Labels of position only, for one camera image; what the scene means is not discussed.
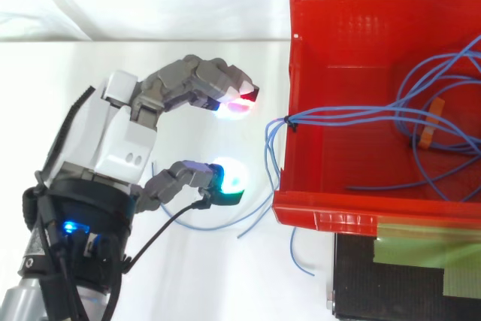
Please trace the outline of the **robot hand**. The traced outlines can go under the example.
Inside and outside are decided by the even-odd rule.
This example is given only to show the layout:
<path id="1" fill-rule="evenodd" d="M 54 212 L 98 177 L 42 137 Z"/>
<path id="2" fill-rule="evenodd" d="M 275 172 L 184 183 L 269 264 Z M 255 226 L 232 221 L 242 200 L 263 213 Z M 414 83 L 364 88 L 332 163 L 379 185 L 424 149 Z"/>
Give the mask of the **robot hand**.
<path id="1" fill-rule="evenodd" d="M 226 169 L 218 164 L 179 161 L 139 186 L 154 148 L 160 116 L 190 104 L 217 111 L 223 105 L 252 105 L 259 88 L 223 59 L 188 55 L 144 80 L 115 71 L 98 88 L 88 88 L 71 106 L 56 136 L 40 182 L 103 183 L 130 194 L 137 212 L 156 210 L 189 186 L 208 204 L 229 204 L 223 194 Z"/>

